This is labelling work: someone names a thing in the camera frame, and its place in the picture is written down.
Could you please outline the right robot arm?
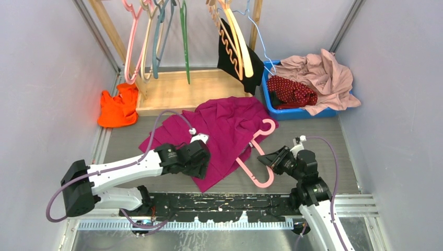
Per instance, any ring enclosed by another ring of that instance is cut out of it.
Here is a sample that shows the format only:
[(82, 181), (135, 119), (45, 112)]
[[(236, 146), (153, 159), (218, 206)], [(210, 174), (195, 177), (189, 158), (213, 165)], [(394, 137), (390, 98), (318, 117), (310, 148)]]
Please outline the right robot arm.
[(354, 250), (336, 213), (336, 192), (319, 176), (313, 151), (299, 150), (294, 155), (289, 147), (283, 146), (257, 159), (275, 174), (287, 174), (297, 181), (288, 204), (295, 214), (305, 218), (302, 230), (310, 229), (319, 240), (320, 250)]

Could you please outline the light blue hanger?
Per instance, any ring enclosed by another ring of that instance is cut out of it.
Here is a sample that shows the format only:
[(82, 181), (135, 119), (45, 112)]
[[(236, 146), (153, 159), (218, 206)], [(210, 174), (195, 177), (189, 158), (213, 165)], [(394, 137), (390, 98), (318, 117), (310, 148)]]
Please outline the light blue hanger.
[[(219, 12), (220, 17), (228, 22), (227, 17), (225, 15), (225, 13), (223, 12), (220, 4), (218, 3), (218, 1), (216, 3), (217, 3), (216, 5), (219, 6), (216, 8), (218, 8), (218, 12)], [(265, 47), (262, 35), (259, 30), (259, 21), (260, 21), (261, 12), (262, 12), (262, 5), (263, 5), (262, 1), (254, 1), (253, 7), (251, 8), (250, 1), (247, 1), (246, 9), (244, 11), (239, 11), (239, 10), (235, 11), (232, 9), (231, 10), (233, 11), (233, 13), (237, 12), (237, 13), (247, 17), (252, 23), (251, 31), (250, 31), (250, 38), (249, 38), (249, 45), (247, 45), (247, 47), (254, 50), (257, 40), (259, 40), (262, 44), (262, 47), (263, 47), (264, 57), (269, 60), (270, 57), (268, 57), (266, 54), (266, 47)]]

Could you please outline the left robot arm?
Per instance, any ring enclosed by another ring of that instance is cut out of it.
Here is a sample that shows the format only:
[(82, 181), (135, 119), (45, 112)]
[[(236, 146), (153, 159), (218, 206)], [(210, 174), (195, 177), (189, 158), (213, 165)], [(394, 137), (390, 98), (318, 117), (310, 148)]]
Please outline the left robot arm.
[(61, 180), (67, 217), (81, 216), (94, 208), (149, 214), (153, 203), (145, 187), (118, 186), (145, 177), (178, 173), (203, 179), (211, 157), (207, 140), (206, 135), (199, 134), (180, 148), (165, 143), (146, 155), (106, 164), (88, 166), (84, 160), (73, 162)]

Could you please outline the magenta skirt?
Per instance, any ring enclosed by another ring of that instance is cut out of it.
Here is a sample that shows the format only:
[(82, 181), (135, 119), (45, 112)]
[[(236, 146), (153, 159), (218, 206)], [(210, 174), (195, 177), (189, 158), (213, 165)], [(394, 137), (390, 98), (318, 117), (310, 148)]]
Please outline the magenta skirt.
[(204, 179), (193, 181), (200, 192), (206, 192), (239, 168), (236, 159), (246, 161), (251, 155), (250, 141), (259, 130), (268, 130), (263, 123), (270, 118), (265, 106), (254, 97), (212, 99), (198, 105), (194, 111), (169, 115), (154, 132), (149, 134), (139, 150), (154, 149), (164, 143), (189, 143), (190, 127), (209, 136), (207, 146), (211, 159)]

